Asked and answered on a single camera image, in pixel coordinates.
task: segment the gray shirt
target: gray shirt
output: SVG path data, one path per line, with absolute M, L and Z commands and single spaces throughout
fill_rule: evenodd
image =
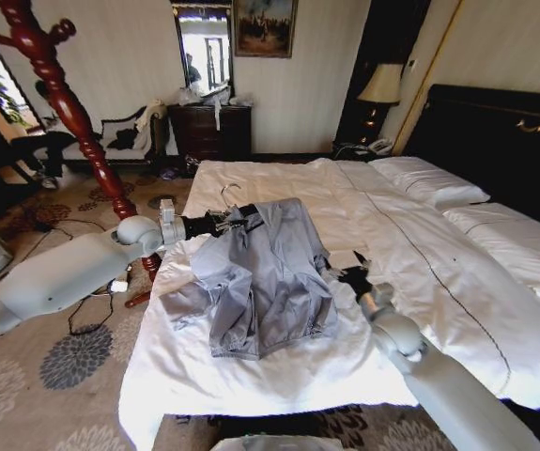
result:
M 324 249 L 299 199 L 255 204 L 247 225 L 209 238 L 192 256 L 197 280 L 162 296 L 178 328 L 216 305 L 215 357 L 257 360 L 294 341 L 333 335 L 336 309 L 319 275 Z M 230 219 L 240 219 L 233 209 Z

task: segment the mirror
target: mirror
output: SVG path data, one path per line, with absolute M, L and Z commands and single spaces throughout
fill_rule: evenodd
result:
M 232 90 L 230 2 L 173 6 L 186 86 L 200 96 Z

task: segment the telephone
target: telephone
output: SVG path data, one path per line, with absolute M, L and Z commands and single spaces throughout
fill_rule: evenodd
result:
M 389 138 L 378 139 L 370 144 L 367 148 L 380 156 L 389 155 L 391 150 L 393 150 L 393 141 L 391 141 Z

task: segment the cable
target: cable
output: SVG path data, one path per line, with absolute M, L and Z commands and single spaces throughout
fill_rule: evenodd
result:
M 29 250 L 29 252 L 28 252 L 27 254 L 25 254 L 25 256 L 23 256 L 23 258 L 21 259 L 20 263 L 22 263 L 23 261 L 26 261 L 27 258 L 28 258 L 29 256 L 31 256 L 31 255 L 34 253 L 34 251 L 35 251 L 36 249 L 38 249 L 38 246 L 40 246 L 40 245 L 42 244 L 42 242 L 44 241 L 44 239 L 46 239 L 46 237 L 48 237 L 51 233 L 53 233 L 53 230 L 52 230 L 52 229 L 49 230 L 48 232 L 44 232 L 44 235 L 42 235 L 42 236 L 40 237 L 40 239 L 38 240 L 38 242 L 37 242 L 36 244 L 34 244 L 34 246 L 32 246 L 32 248 Z
M 338 151 L 336 152 L 336 155 L 334 155 L 332 157 L 333 160 L 336 160 L 336 158 L 338 158 L 338 156 L 340 155 L 340 153 L 347 149 L 347 148 L 356 148 L 357 150 L 368 150 L 369 151 L 369 148 L 368 146 L 364 146 L 363 144 L 350 144 L 348 146 L 342 146 L 341 148 L 338 149 Z
M 106 232 L 107 229 L 104 228 L 102 225 L 100 225 L 99 223 L 95 223 L 94 221 L 87 221 L 86 219 L 61 219 L 58 221 L 59 223 L 83 223 L 83 224 L 92 224 L 93 226 L 96 226 L 98 227 L 100 230 L 102 230 L 103 232 Z
M 63 232 L 63 234 L 69 238 L 69 241 L 73 240 L 75 237 L 73 235 L 71 235 L 67 230 L 64 230 L 60 227 L 55 227 L 53 228 L 53 230 L 58 230 L 59 232 Z
M 107 284 L 107 292 L 106 292 L 106 295 L 109 296 L 109 315 L 107 315 L 99 324 L 97 324 L 96 326 L 94 327 L 88 327 L 86 328 L 85 330 L 81 331 L 81 332 L 75 332 L 73 330 L 73 317 L 75 317 L 75 315 L 77 315 L 77 313 L 80 311 L 80 309 L 82 308 L 82 305 L 85 304 L 85 302 L 90 299 L 92 296 L 100 296 L 100 295 L 90 295 L 90 296 L 87 296 L 85 298 L 83 298 L 80 303 L 78 304 L 78 306 L 75 308 L 75 310 L 73 310 L 73 313 L 71 313 L 71 315 L 69 315 L 69 318 L 67 319 L 67 324 L 69 325 L 69 334 L 70 335 L 73 335 L 73 336 L 80 336 L 80 335 L 86 335 L 86 334 L 92 334 L 93 332 L 96 332 L 98 329 L 100 329 L 100 327 L 107 321 L 107 319 L 109 319 L 113 313 L 114 313 L 114 308 L 113 308 L 113 293 L 111 293 L 111 283 L 112 282 L 109 282 Z

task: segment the lampshade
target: lampshade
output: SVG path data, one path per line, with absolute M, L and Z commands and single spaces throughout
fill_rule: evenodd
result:
M 357 99 L 374 103 L 398 103 L 402 69 L 402 64 L 378 64 L 374 75 Z

